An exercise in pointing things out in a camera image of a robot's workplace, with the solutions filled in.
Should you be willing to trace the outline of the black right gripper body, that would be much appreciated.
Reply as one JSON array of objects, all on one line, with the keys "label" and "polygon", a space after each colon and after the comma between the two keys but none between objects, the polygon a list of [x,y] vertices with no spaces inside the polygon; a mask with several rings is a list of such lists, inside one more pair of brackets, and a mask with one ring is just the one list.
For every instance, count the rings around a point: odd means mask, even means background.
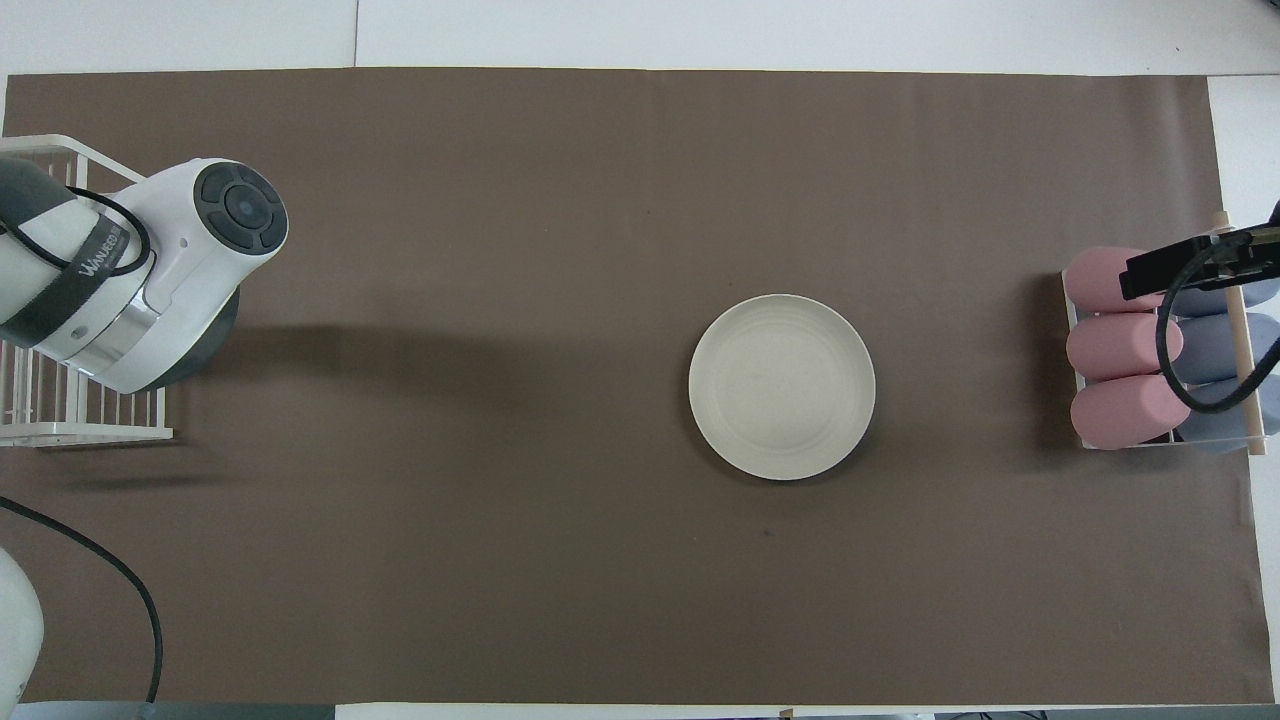
[{"label": "black right gripper body", "polygon": [[1251,225],[1198,234],[1126,260],[1120,273],[1125,300],[1165,293],[1196,259],[1183,290],[1222,290],[1279,277],[1279,228]]}]

